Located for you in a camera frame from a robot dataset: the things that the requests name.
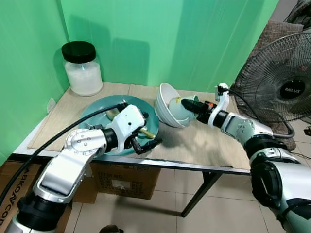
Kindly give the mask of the gold metal cutlery piece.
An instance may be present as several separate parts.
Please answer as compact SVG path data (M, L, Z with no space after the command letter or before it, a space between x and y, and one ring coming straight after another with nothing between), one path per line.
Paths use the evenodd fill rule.
M156 137L155 134L147 131L147 129L144 127L142 127L139 131L140 131L140 133L144 134L146 138L153 139Z

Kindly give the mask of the pale green cup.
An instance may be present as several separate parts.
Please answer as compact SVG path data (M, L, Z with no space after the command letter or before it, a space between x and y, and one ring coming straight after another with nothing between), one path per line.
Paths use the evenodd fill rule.
M182 106L181 99L192 99L198 101L199 98L197 95L178 96L177 98L171 99L169 102L169 111L173 117L178 121L178 123L182 124L182 126L187 127L196 118L193 118L193 114Z

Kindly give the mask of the white ceramic bowl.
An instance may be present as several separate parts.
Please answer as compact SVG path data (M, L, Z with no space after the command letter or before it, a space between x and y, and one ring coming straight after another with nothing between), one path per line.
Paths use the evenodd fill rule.
M182 124L173 117L169 111L169 102L171 99L177 98L180 94L170 84L162 83L158 87L158 94L156 97L156 114L164 124L171 127L184 128Z

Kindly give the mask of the beige woven table mat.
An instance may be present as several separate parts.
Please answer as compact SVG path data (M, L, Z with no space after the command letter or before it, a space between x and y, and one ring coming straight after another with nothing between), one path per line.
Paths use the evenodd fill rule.
M39 148L56 133L80 118L84 110L96 100L112 95L129 95L155 106L158 87L104 82L103 89L94 96L78 96L67 89L45 118L21 144L30 152ZM188 127L175 128L159 124L158 138L162 144L142 155L130 153L127 158L146 161L173 162L175 165L195 164L239 169L246 173L249 160L242 145L234 138L197 121Z

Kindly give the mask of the small brown cardboard box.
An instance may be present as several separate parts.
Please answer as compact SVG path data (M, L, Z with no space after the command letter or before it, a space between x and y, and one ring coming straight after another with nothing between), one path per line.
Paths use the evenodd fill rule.
M161 169L140 165L90 164L100 193L150 200Z

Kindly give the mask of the teal round plate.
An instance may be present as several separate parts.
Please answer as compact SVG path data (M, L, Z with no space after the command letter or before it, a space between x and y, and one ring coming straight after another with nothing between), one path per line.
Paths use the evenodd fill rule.
M109 106L113 106L118 103L126 102L127 104L131 104L136 106L142 113L146 113L148 117L146 117L146 125L144 128L149 133L153 133L154 135L158 134L159 129L159 120L156 116L156 112L154 111L154 108L145 100L142 100L140 98L137 98L136 96L129 96L129 95L112 95L112 96L106 96L102 99L96 100L95 102L91 103L86 109L82 112L82 115L80 115L80 118L85 117L87 115L90 115L93 112L96 112L100 109L104 109ZM93 116L84 122L80 123L77 127L78 129L93 129L93 127L97 125L102 125L102 127L106 127L107 124L111 123L112 120L109 120L107 118L105 113L100 113L99 115ZM159 146L162 143L161 138L148 138L144 133L138 133L136 137L137 142L144 146L145 144L148 144L149 142L155 140L159 143L156 144ZM126 156L134 154L134 149L131 146L131 143L128 142L127 146L128 148L124 149L121 153L113 153L107 152L106 155L119 155L119 156Z

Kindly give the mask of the glass jar with black lid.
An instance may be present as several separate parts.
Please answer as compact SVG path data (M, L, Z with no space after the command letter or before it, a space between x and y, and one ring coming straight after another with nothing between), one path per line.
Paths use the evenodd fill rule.
M79 96L98 94L103 88L103 80L95 45L87 41L70 41L62 45L61 53L71 91Z

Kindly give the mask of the black standing fan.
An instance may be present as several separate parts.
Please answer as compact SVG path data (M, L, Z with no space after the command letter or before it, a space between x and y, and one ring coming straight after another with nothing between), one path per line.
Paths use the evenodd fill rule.
M311 115L311 33L279 38L246 61L233 87L246 112L278 123Z

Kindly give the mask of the dark robot foot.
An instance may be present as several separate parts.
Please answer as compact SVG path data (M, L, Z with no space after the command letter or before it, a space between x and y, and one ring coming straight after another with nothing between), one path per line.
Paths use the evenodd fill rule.
M107 225L102 227L98 233L124 233L124 230L116 225Z

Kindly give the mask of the large printed cardboard box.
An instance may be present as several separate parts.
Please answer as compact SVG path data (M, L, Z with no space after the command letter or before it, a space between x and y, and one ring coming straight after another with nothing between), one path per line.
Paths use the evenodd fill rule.
M6 162L0 166L0 195L21 165L22 163L18 162ZM6 231L9 223L17 213L18 200L29 193L32 182L33 170L30 168L24 169L10 186L7 195L0 199L0 233Z

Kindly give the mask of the dark small fan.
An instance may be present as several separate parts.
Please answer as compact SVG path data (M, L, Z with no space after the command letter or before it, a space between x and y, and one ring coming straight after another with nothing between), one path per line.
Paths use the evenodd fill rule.
M284 19L289 24L311 26L311 0L297 0L297 4Z

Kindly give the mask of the black metal table frame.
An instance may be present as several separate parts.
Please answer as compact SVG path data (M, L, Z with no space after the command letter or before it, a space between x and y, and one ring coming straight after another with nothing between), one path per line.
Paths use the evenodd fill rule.
M249 176L248 169L228 168L223 166L207 166L196 165L188 163L178 163L174 161L149 160L142 158L118 157L103 155L102 157L93 160L96 164L110 164L110 165L137 165L146 166L149 168L166 168L166 169L182 169L188 171L198 171L202 173L203 182L196 193L193 195L184 210L178 215L187 217L193 210L196 204L203 198L209 189L217 182L222 174L235 174Z

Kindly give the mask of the white wall socket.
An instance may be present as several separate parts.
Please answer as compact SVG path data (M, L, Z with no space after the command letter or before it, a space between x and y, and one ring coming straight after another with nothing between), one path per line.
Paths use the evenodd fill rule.
M49 113L51 110L53 110L55 105L56 101L53 98L50 98L46 106L46 112Z

